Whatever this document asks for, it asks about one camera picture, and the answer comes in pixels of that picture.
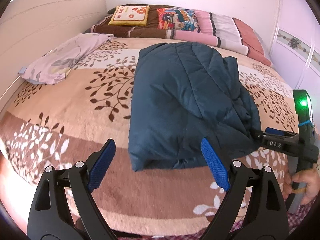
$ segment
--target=bed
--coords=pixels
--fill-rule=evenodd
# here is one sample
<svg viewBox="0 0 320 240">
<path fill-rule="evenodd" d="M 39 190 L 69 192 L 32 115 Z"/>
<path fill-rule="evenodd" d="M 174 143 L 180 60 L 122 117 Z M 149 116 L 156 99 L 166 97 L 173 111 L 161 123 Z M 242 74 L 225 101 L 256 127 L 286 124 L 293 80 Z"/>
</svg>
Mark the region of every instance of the bed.
<svg viewBox="0 0 320 240">
<path fill-rule="evenodd" d="M 1 87 L 1 92 L 6 91 L 0 100 L 1 108 L 9 103 L 0 121 L 0 150 L 14 170 L 26 182 L 37 184 L 46 166 L 69 168 L 112 138 L 117 145 L 115 158 L 100 188 L 92 194 L 112 229 L 154 236 L 195 234 L 205 228 L 224 196 L 208 167 L 134 172 L 128 155 L 130 102 L 139 51 L 157 43 L 183 41 L 116 38 L 82 58 L 62 82 L 22 83 L 17 76 L 22 65 L 90 28 L 107 14 L 104 0 L 50 0 L 43 8 L 36 6 L 35 0 L 29 2 L 34 5 L 27 11 L 34 16 L 53 3 L 69 7 L 60 12 L 53 10 L 56 14 L 42 19 L 46 22 L 38 26 L 30 25 L 23 36 L 17 34 L 0 53 L 1 60 L 10 67 L 8 80 Z M 74 10 L 73 2 L 86 6 Z M 4 30 L 14 30 L 12 23 L 24 13 L 4 14 L 0 34 L 9 35 Z M 21 57 L 13 57 L 32 39 L 37 41 L 34 51 L 22 51 Z M 283 79 L 255 59 L 216 49 L 223 57 L 237 58 L 240 81 L 259 109 L 262 129 L 269 126 L 298 132 L 292 90 Z M 285 155 L 260 148 L 240 160 L 252 168 L 271 166 L 282 187 Z M 71 191 L 66 193 L 71 212 L 77 214 Z M 248 188 L 236 221 L 244 217 L 250 193 Z"/>
</svg>

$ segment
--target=bed sheet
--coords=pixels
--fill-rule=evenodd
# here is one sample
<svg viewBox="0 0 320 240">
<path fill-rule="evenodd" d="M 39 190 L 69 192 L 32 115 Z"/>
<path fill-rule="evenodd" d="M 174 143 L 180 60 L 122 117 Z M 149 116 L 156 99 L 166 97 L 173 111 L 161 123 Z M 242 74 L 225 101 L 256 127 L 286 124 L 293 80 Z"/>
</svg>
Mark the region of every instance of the bed sheet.
<svg viewBox="0 0 320 240">
<path fill-rule="evenodd" d="M 115 158 L 100 188 L 92 193 L 112 229 L 186 235 L 208 226 L 225 194 L 208 167 L 131 169 L 130 102 L 139 50 L 161 42 L 180 41 L 116 38 L 80 60 L 66 80 L 55 85 L 26 84 L 0 121 L 0 150 L 15 171 L 37 184 L 46 166 L 69 168 L 112 138 Z M 256 60 L 215 49 L 223 57 L 237 58 L 240 81 L 259 109 L 262 129 L 298 132 L 292 90 L 283 79 Z M 284 154 L 260 148 L 240 160 L 252 168 L 270 165 L 282 187 Z M 77 214 L 71 190 L 66 193 L 71 212 Z M 247 188 L 236 221 L 243 218 L 250 193 Z"/>
</svg>

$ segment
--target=green led indicator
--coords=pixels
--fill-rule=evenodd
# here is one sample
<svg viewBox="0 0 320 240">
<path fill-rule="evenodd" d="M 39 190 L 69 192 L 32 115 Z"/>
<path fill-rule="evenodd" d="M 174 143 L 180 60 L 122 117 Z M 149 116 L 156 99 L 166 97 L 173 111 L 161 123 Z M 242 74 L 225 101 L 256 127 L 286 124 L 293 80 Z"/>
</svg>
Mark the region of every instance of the green led indicator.
<svg viewBox="0 0 320 240">
<path fill-rule="evenodd" d="M 301 106 L 307 106 L 308 105 L 308 101 L 307 100 L 303 100 L 300 102 Z"/>
</svg>

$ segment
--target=multicolored pillow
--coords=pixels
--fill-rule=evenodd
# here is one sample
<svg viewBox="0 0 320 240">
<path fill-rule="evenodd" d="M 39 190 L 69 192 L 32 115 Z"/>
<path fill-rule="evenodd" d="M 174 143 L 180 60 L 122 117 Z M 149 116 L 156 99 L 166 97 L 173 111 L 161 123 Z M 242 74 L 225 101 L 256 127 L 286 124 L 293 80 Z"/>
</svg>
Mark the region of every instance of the multicolored pillow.
<svg viewBox="0 0 320 240">
<path fill-rule="evenodd" d="M 194 10 L 184 8 L 158 9 L 158 29 L 200 32 Z"/>
<path fill-rule="evenodd" d="M 117 6 L 108 25 L 147 25 L 149 6 Z"/>
</svg>

